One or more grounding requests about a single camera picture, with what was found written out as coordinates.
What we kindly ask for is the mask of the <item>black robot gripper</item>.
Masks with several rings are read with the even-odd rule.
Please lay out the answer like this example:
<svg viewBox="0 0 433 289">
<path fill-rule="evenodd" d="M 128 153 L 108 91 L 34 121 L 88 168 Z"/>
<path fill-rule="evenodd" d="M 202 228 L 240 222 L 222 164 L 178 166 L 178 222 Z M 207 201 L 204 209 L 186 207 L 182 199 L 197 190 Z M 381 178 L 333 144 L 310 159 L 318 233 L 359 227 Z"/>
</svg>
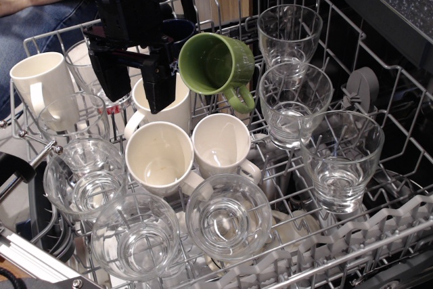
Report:
<svg viewBox="0 0 433 289">
<path fill-rule="evenodd" d="M 167 0 L 95 0 L 100 23 L 85 29 L 95 75 L 111 102 L 131 92 L 129 69 L 115 50 L 148 47 L 141 67 L 143 87 L 152 114 L 175 100 L 176 73 L 170 67 L 173 39 L 162 31 L 161 4 Z"/>
</svg>

